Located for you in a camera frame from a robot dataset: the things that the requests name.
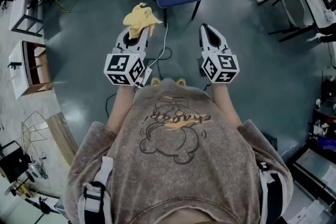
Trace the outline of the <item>white desk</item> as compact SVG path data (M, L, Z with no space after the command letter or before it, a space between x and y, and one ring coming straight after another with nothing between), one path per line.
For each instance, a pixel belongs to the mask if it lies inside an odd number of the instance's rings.
M327 9L323 0L306 0L318 28L327 28L336 23L336 14Z

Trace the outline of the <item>wooden cabinet white top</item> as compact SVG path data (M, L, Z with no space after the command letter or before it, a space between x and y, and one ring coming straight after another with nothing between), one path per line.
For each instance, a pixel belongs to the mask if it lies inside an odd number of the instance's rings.
M7 67L15 99L53 88L44 44L19 40L9 54Z

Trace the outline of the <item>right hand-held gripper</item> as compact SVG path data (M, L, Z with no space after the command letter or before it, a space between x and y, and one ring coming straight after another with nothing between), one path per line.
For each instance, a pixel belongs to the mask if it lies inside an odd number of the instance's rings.
M211 83L231 83L239 73L236 55L216 28L201 24L199 30L201 77L207 77Z

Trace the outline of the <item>person's left forearm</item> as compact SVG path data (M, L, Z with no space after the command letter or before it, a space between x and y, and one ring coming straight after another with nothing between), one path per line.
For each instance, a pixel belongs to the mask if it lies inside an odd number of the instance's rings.
M106 124L106 127L114 134L118 134L120 132L123 122L133 105L133 98L134 90L132 87L118 87L114 105Z

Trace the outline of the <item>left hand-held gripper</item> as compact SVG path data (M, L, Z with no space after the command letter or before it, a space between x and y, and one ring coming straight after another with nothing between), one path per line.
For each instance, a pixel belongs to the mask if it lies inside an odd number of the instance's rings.
M117 45L112 53L107 54L104 74L108 80L117 86L145 86L146 66L144 64L145 50L148 43L149 27L141 30L137 44L130 47L130 27L125 28L117 37Z

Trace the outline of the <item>wooden plank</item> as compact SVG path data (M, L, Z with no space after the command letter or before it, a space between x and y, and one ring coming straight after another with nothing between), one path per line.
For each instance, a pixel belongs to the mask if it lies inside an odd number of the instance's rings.
M46 123L62 156L68 165L71 166L78 151L78 145L69 130L63 113L59 112L50 116L46 119Z

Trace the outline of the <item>purple cloth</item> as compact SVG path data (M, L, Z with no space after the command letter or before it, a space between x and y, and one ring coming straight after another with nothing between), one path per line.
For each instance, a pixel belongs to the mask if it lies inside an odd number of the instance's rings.
M329 139L327 137L318 138L318 147L323 150L332 150L336 152L336 140Z

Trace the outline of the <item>grey chair black frame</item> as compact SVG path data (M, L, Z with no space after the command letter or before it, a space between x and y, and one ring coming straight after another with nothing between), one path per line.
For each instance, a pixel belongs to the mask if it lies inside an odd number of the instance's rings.
M317 25L312 17L312 14L303 0L280 0L289 22L289 28L268 33L273 34L289 34L279 40L284 42L310 30L316 29Z

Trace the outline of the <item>white black-frame side table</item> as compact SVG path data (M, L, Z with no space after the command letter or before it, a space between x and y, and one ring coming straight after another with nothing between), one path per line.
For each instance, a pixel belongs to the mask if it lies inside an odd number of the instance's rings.
M9 30L34 37L43 36L43 7L39 0L14 0Z

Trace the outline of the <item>black box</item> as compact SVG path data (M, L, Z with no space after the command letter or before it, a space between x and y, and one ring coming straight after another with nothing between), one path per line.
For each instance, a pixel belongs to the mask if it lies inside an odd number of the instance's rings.
M0 170L10 183L27 171L29 163L29 155L16 141L0 146Z

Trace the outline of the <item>yellow cloth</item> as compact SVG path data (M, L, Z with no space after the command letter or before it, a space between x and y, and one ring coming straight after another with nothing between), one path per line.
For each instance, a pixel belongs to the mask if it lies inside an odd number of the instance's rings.
M130 27L130 39L138 38L141 31L147 27L149 28L150 37L152 37L155 25L161 23L162 21L153 15L152 8L147 7L146 3L139 3L123 20L123 24Z

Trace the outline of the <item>brown printed t-shirt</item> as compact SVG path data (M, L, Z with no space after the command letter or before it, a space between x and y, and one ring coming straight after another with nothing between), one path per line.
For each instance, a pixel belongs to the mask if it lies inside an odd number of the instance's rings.
M274 224L290 203L274 147L201 89L163 79L134 91L118 134L106 124L92 123L70 167L72 224Z

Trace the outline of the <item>black-frame workbench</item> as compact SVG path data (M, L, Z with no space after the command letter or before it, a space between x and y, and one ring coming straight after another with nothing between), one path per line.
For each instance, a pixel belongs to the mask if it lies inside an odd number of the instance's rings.
M286 164L294 189L284 223L336 224L336 152L307 140Z

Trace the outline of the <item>person's right forearm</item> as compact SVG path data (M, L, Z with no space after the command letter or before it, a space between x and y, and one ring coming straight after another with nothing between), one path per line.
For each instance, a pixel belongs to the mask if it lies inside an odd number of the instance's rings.
M212 83L211 90L213 102L221 110L227 122L237 129L242 122L232 104L226 84Z

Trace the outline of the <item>small floor fan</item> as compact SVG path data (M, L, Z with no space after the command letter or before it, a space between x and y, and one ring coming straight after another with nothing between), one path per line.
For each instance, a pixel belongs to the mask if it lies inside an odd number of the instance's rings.
M32 175L32 177L34 179L40 179L41 178L41 173L39 172L38 168L36 167L35 164L33 163L29 163L28 164L28 170L30 175Z

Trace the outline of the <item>white power strip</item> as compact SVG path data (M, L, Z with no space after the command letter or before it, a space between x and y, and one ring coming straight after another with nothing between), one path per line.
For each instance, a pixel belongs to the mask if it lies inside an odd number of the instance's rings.
M145 72L144 72L143 80L141 82L141 85L143 87L146 85L146 82L147 82L148 78L150 77L151 73L152 73L152 69L150 67L147 67Z

